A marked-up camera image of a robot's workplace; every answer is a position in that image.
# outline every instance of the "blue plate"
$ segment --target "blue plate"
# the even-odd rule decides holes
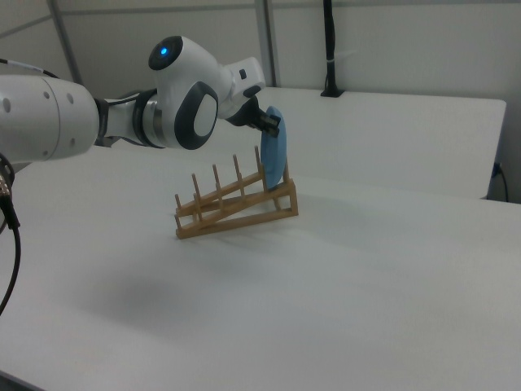
[[[266,185],[272,189],[280,182],[286,168],[286,123],[277,108],[269,106],[266,113],[269,116],[280,118],[278,137],[272,137],[266,132],[262,132],[260,140],[260,162],[264,165]]]

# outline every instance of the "black pole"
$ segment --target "black pole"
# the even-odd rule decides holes
[[[333,21],[333,6],[331,0],[324,0],[324,27],[326,30],[326,85],[321,96],[338,98],[344,90],[336,86],[335,75],[335,22]]]

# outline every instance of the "wooden frame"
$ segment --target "wooden frame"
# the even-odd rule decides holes
[[[259,158],[259,148],[255,147],[255,156],[257,163],[257,171],[243,178],[239,170],[237,156],[234,155],[235,173],[237,181],[226,186],[221,186],[217,167],[213,165],[213,174],[215,176],[216,190],[206,195],[201,195],[195,174],[192,174],[194,182],[194,200],[181,205],[179,195],[175,195],[176,209],[176,235],[179,239],[190,238],[193,236],[212,234],[214,232],[233,230],[242,226],[252,226],[262,222],[271,222],[285,217],[296,216],[299,214],[296,188],[293,180],[289,177],[289,171],[286,167],[282,176],[282,182],[276,187],[268,189],[266,186],[266,177],[264,166]],[[252,194],[246,193],[246,188],[253,183],[262,181],[263,190]],[[239,196],[225,198],[226,196],[240,192]],[[289,197],[290,207],[282,208],[280,199]],[[274,202],[275,210],[272,212],[264,212],[244,217],[232,217],[234,214],[242,212],[264,202]],[[192,222],[182,226],[180,217],[192,216]]]

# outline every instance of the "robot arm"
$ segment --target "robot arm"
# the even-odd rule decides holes
[[[255,97],[265,87],[256,59],[223,66],[190,39],[168,37],[148,65],[156,89],[123,100],[94,100],[83,86],[49,77],[1,76],[0,151],[11,162],[57,159],[109,136],[196,149],[217,118],[278,135],[280,118],[260,110]]]

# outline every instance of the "white wall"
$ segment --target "white wall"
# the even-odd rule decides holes
[[[172,35],[187,36],[223,64],[261,58],[253,0],[60,0],[59,8],[83,82],[98,97],[154,88],[148,56]]]
[[[0,57],[33,64],[72,80],[47,2],[2,0],[0,8]],[[19,72],[0,66],[0,74]]]
[[[340,87],[505,100],[497,159],[521,202],[521,4],[337,6],[334,17],[336,52],[351,53]],[[321,2],[274,0],[274,31],[280,85],[323,88]],[[500,185],[491,196],[502,200]]]

